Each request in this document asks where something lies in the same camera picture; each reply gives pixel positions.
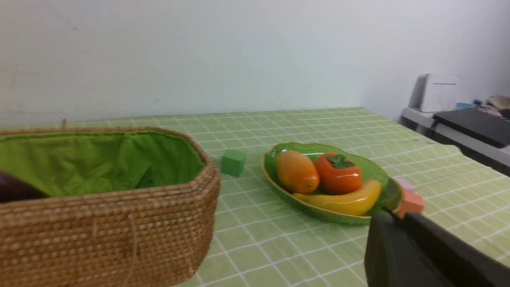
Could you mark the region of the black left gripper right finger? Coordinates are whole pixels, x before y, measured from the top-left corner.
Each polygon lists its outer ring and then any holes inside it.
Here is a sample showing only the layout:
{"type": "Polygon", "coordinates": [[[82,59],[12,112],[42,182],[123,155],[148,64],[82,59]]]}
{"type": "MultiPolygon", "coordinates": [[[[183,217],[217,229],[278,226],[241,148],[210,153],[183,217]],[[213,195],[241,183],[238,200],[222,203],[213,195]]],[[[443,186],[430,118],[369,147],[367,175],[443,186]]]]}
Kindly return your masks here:
{"type": "Polygon", "coordinates": [[[402,219],[406,232],[455,287],[508,287],[509,267],[420,214],[402,219]]]}

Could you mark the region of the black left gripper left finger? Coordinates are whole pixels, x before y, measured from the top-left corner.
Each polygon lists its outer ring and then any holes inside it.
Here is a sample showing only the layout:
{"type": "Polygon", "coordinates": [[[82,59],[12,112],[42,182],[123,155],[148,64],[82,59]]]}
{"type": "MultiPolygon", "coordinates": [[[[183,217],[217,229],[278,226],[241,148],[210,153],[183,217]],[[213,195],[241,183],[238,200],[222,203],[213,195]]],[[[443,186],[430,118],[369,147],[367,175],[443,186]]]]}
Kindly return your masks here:
{"type": "Polygon", "coordinates": [[[364,258],[369,287],[452,287],[392,216],[372,216],[364,258]]]}

